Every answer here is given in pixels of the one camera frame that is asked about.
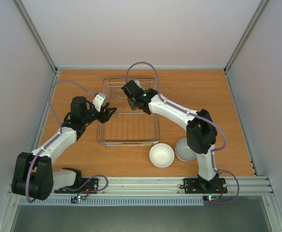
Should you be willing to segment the white bowl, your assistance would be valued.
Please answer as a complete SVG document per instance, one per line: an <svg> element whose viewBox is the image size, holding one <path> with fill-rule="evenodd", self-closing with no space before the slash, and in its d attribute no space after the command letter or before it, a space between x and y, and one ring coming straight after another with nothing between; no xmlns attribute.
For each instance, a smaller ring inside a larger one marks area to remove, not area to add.
<svg viewBox="0 0 282 232"><path fill-rule="evenodd" d="M175 153L171 146L165 143L155 144L149 151L151 163L158 168L169 167L175 158Z"/></svg>

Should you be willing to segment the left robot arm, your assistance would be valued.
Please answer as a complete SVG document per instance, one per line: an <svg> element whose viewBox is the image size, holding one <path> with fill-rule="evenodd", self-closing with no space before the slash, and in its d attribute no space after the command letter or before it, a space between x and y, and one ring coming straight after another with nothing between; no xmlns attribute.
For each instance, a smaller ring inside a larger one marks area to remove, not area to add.
<svg viewBox="0 0 282 232"><path fill-rule="evenodd" d="M56 190L82 194L90 179L83 179L81 171L73 168L54 172L53 164L80 139L87 126L94 121L108 122L116 110L116 107L109 106L107 96L102 93L97 94L93 101L83 96L74 97L58 131L37 149L18 155L12 193L25 196L28 203L46 200Z"/></svg>

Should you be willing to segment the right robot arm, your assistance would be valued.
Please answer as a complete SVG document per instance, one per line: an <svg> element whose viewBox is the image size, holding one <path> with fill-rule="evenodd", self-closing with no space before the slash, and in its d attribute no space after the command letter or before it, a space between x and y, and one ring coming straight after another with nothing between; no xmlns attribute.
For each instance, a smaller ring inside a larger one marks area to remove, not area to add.
<svg viewBox="0 0 282 232"><path fill-rule="evenodd" d="M216 137L222 130L212 121L207 110L194 111L185 108L165 98L158 91L147 90L135 81L130 80L121 90L127 96L132 109L142 110L163 116L178 124L186 131L187 145L196 153L198 162L198 185L202 193L208 193L216 188L219 172L215 165L214 153L225 148L226 137L222 147L216 148Z"/></svg>

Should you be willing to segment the grey patterned bowl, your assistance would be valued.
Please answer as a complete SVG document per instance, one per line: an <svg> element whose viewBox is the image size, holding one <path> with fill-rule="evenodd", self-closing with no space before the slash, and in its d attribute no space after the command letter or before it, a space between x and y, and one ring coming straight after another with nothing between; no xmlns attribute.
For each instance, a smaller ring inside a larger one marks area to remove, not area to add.
<svg viewBox="0 0 282 232"><path fill-rule="evenodd" d="M187 138L181 138L177 142L175 154L181 161L185 162L190 162L196 159L196 153L189 148L187 144Z"/></svg>

